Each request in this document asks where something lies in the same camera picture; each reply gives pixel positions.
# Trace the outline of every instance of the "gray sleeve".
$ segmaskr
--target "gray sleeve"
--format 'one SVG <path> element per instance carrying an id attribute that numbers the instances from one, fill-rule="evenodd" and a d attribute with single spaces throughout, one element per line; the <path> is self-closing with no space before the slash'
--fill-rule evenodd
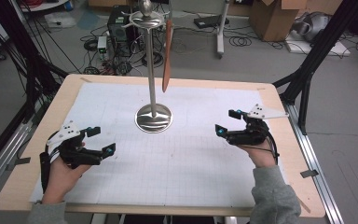
<path id="1" fill-rule="evenodd" d="M 27 224 L 66 224 L 64 220 L 66 202 L 33 205 Z"/>
<path id="2" fill-rule="evenodd" d="M 292 187 L 284 183 L 279 166 L 254 169 L 255 208 L 251 224 L 298 223 L 301 208 Z"/>

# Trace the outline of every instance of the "metal stand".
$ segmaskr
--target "metal stand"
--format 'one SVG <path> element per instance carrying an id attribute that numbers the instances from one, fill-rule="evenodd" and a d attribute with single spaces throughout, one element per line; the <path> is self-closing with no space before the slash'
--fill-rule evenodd
<path id="1" fill-rule="evenodd" d="M 156 91 L 154 80 L 153 36 L 152 29 L 164 22 L 164 17 L 155 11 L 145 9 L 150 1 L 143 1 L 141 11 L 130 14 L 130 23 L 125 27 L 134 25 L 145 30 L 146 59 L 150 91 L 150 105 L 143 106 L 135 115 L 135 123 L 146 133 L 160 133 L 172 124 L 172 112 L 165 105 L 156 104 Z"/>
<path id="2" fill-rule="evenodd" d="M 223 30 L 225 29 L 226 16 L 228 12 L 229 0 L 225 0 L 225 5 L 223 7 L 222 20 L 220 21 L 219 33 L 217 33 L 217 54 L 220 59 L 225 53 L 225 46 L 223 42 Z"/>
<path id="3" fill-rule="evenodd" d="M 303 134 L 307 134 L 305 125 L 312 76 L 357 13 L 358 1 L 344 0 L 301 66 L 293 74 L 273 83 L 277 88 L 290 83 L 281 94 L 282 101 L 289 105 L 294 105 L 297 96 L 302 92 L 298 126 Z"/>

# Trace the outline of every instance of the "white paper sheet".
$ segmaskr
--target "white paper sheet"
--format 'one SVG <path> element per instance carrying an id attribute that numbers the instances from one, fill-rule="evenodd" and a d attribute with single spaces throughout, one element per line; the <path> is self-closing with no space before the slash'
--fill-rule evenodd
<path id="1" fill-rule="evenodd" d="M 85 83 L 68 113 L 78 128 L 100 126 L 86 148 L 116 143 L 113 157 L 93 166 L 66 195 L 69 203 L 251 207 L 254 165 L 247 153 L 217 137 L 214 125 L 243 130 L 229 109 L 262 104 L 257 91 L 169 87 L 157 103 L 173 114 L 163 133 L 144 133 L 135 114 L 150 104 L 143 85 Z M 31 202 L 42 197 L 40 180 Z"/>

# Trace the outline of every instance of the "round metal base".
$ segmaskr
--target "round metal base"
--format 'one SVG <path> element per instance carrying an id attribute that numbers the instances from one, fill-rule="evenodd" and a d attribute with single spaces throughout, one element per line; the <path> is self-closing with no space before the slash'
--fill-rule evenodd
<path id="1" fill-rule="evenodd" d="M 146 133 L 161 133 L 168 129 L 172 123 L 171 110 L 165 106 L 156 104 L 156 116 L 152 116 L 151 105 L 145 105 L 135 115 L 135 123 L 139 129 Z"/>

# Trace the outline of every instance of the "wooden table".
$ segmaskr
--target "wooden table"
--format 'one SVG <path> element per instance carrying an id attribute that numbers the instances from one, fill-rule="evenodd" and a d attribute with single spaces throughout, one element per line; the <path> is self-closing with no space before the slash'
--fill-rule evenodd
<path id="1" fill-rule="evenodd" d="M 31 162 L 16 166 L 0 193 L 0 210 L 29 211 L 32 204 L 29 198 L 39 177 L 39 153 L 49 136 L 59 130 L 74 103 L 81 85 L 85 82 L 148 85 L 145 77 L 103 77 L 70 75 L 63 82 L 56 97 L 43 117 L 33 138 L 24 150 L 22 157 L 31 157 Z M 156 78 L 159 87 L 162 79 Z M 275 87 L 265 83 L 226 82 L 210 80 L 171 79 L 170 86 L 193 88 L 218 88 L 258 91 L 263 105 L 283 111 L 282 103 Z M 308 170 L 288 119 L 270 119 L 269 126 L 274 130 L 274 138 L 280 150 L 280 160 L 285 168 L 288 183 L 293 187 L 302 207 L 302 217 L 323 217 L 325 214 L 320 196 L 311 177 L 303 178 L 300 173 Z M 68 212 L 118 213 L 118 214 L 166 214 L 241 217 L 250 216 L 251 209 L 222 207 L 179 207 L 179 206 L 139 206 L 111 204 L 68 204 Z"/>

